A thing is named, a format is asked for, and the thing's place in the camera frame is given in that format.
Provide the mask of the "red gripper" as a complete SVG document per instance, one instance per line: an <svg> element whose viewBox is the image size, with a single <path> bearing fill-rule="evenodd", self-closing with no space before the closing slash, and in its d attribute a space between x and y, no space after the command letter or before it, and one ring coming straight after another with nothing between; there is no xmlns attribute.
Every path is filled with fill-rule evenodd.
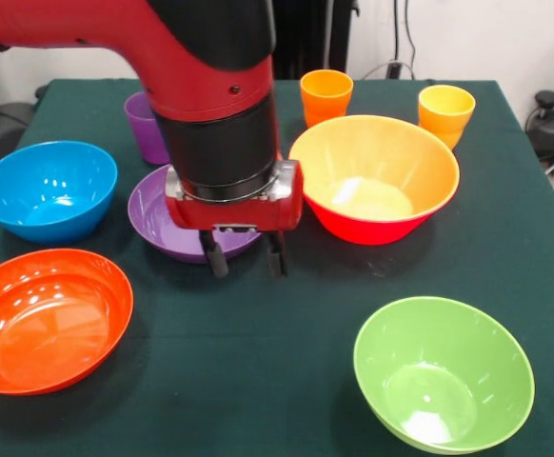
<svg viewBox="0 0 554 457"><path fill-rule="evenodd" d="M214 229L253 229L264 232L268 267L274 278L287 276L284 234L297 227L303 210L303 173L295 160L281 160L260 193L234 202L210 202L193 198L172 166L167 167L164 194L168 213L183 229L199 231L208 265L217 278L228 275L228 262L213 237Z"/></svg>

